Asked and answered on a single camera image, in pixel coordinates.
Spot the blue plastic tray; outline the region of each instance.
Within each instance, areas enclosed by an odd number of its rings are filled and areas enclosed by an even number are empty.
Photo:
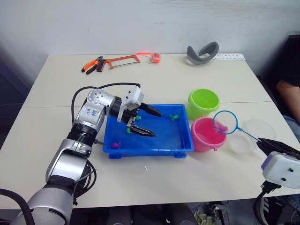
[[[184,105],[153,105],[162,117],[153,116],[140,110],[142,119],[135,124],[147,128],[157,137],[145,137],[129,134],[124,122],[118,123],[117,118],[109,116],[106,123],[103,151],[109,158],[125,156],[174,156],[185,158],[186,152],[193,151],[194,145],[188,125],[188,117]]]

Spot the person's arm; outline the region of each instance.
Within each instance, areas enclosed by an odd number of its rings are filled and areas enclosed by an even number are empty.
[[[300,124],[300,88],[280,80],[276,85],[276,89]]]

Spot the pink bucket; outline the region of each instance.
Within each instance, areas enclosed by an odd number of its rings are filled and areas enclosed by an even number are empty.
[[[216,151],[227,139],[226,135],[215,129],[213,119],[210,117],[201,117],[195,120],[191,131],[195,151],[198,152],[206,152],[211,149]]]

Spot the green bucket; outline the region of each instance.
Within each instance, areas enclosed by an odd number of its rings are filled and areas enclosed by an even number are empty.
[[[190,120],[196,120],[202,116],[208,116],[220,106],[219,97],[208,89],[196,89],[188,96],[187,116]]]

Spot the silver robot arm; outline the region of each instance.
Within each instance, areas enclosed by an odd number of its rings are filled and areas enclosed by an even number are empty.
[[[161,116],[158,110],[142,103],[143,96],[138,86],[128,92],[123,102],[121,98],[101,89],[95,89],[88,94],[70,133],[62,141],[48,166],[46,185],[28,201],[35,224],[70,223],[73,204],[77,204],[76,198],[91,188],[85,187],[86,183],[89,185],[89,176],[94,174],[94,182],[96,181],[95,168],[88,157],[92,152],[92,145],[98,143],[96,135],[101,129],[105,115],[115,116],[119,122],[127,123],[127,127],[133,133],[156,136],[152,131],[134,125],[139,107],[147,113]],[[23,214],[20,213],[11,224],[26,224]]]

